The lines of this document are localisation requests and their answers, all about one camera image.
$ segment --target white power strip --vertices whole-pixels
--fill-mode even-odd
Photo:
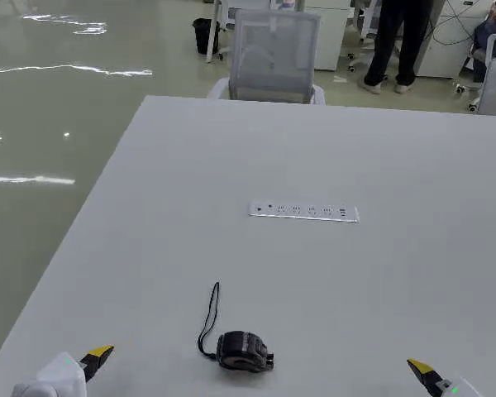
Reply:
[[[312,219],[357,223],[358,210],[343,205],[317,205],[277,200],[252,200],[248,211],[252,217]]]

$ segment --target trash can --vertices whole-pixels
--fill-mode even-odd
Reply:
[[[207,40],[209,39],[209,31],[212,27],[212,20],[207,18],[199,18],[193,21],[195,28],[195,36],[197,38],[197,50],[199,54],[207,53]],[[217,22],[217,29],[215,30],[215,41],[213,42],[213,54],[218,52],[218,31],[219,23]]]

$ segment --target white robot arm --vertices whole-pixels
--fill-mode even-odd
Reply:
[[[11,397],[87,397],[86,382],[92,379],[113,349],[114,346],[99,347],[79,362],[62,352],[40,370],[34,380],[15,385]]]

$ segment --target floor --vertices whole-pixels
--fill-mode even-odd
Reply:
[[[144,96],[204,97],[228,75],[227,62],[207,65],[195,50],[191,23],[211,10],[0,0],[0,346]],[[345,46],[357,41],[350,31]],[[341,65],[315,75],[331,105],[463,112],[468,102],[431,79],[408,96],[388,82],[375,97],[355,86],[364,68]]]

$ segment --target white sneaker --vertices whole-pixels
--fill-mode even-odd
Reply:
[[[413,88],[412,84],[410,84],[410,85],[396,84],[395,85],[395,92],[403,94],[403,93],[407,93],[412,88]]]
[[[373,93],[374,95],[380,94],[381,83],[378,83],[377,85],[368,85],[368,84],[365,83],[364,77],[365,76],[360,77],[358,79],[358,86],[360,88],[365,89],[366,91],[369,91],[370,93]]]

